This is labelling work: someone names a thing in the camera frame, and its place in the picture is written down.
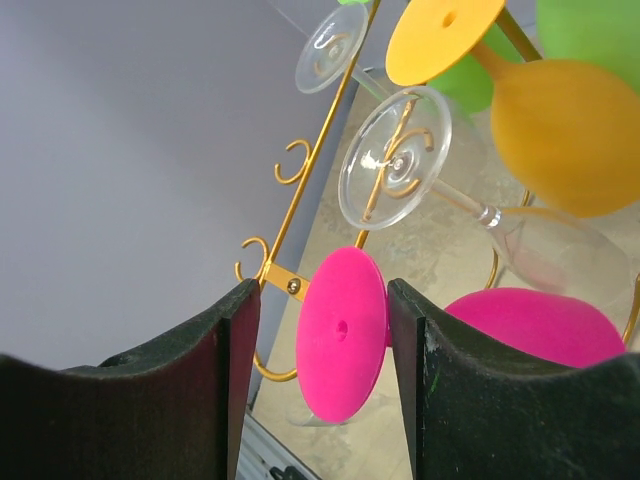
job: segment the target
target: white wall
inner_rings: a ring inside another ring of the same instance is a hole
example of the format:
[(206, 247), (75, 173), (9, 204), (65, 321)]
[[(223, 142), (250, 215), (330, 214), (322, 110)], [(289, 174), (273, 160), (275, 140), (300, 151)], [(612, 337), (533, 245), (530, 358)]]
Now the white wall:
[[(305, 38), (263, 0), (0, 4), (0, 351), (96, 364), (252, 275), (333, 91), (305, 96)], [(280, 263), (295, 269), (340, 126)], [(285, 295), (267, 289), (266, 355)]]
[[(316, 29), (323, 18), (340, 5), (336, 0), (268, 1), (307, 36)], [(369, 38), (362, 49), (362, 67), (384, 68), (389, 38), (407, 3), (407, 0), (381, 0)], [(535, 0), (508, 0), (507, 5), (522, 27), (531, 27), (535, 23)]]

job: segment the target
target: clear wine glass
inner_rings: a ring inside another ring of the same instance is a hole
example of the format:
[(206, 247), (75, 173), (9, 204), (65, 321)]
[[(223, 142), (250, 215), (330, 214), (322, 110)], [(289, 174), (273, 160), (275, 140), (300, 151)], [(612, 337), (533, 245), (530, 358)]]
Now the clear wine glass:
[[(447, 168), (449, 158), (464, 158), (466, 149), (466, 165), (473, 165), (472, 128), (432, 88), (410, 87), (389, 97), (360, 127), (344, 160), (338, 196), (346, 220), (359, 229), (379, 230), (400, 221), (432, 193), (471, 215), (521, 280), (591, 303), (622, 332), (635, 277), (622, 250), (568, 214), (536, 207), (500, 209), (470, 198), (448, 181), (448, 175), (459, 179), (456, 174), (465, 168)], [(463, 152), (453, 155), (454, 149)]]
[[(342, 75), (358, 53), (368, 24), (369, 12), (361, 3), (342, 5), (331, 12), (302, 49), (295, 73), (298, 90), (319, 92)], [(378, 101), (389, 97), (389, 92), (359, 65), (351, 76)]]

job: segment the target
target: yellow glass base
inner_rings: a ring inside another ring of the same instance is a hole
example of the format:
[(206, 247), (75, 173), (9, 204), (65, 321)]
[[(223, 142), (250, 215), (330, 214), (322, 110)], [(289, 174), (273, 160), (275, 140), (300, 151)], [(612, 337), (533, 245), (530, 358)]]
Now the yellow glass base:
[(392, 82), (428, 82), (448, 70), (487, 33), (505, 0), (412, 0), (387, 50)]

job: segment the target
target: glass stem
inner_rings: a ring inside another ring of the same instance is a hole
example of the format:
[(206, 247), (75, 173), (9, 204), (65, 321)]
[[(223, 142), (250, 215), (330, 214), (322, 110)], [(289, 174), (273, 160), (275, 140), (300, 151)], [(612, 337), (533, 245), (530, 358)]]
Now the glass stem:
[(356, 66), (353, 67), (351, 76), (356, 80), (356, 82), (366, 88), (369, 93), (376, 98), (376, 100), (383, 102), (391, 96), (391, 92), (388, 92), (386, 88), (374, 80), (373, 77), (365, 72), (359, 65), (356, 64)]
[(473, 198), (465, 195), (460, 190), (456, 190), (439, 178), (436, 178), (431, 191), (450, 204), (472, 215), (486, 229), (497, 226), (500, 221), (501, 212), (499, 209), (492, 205), (476, 202)]

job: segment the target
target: pink silicone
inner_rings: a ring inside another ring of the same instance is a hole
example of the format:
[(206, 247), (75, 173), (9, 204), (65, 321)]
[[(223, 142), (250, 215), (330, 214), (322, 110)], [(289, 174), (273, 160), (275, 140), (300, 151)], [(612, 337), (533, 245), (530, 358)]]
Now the pink silicone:
[(300, 311), (296, 366), (311, 411), (343, 423), (366, 402), (388, 341), (387, 291), (375, 262), (340, 248), (313, 276)]
[(466, 295), (445, 310), (506, 345), (570, 367), (588, 367), (625, 352), (609, 319), (574, 298), (495, 288)]

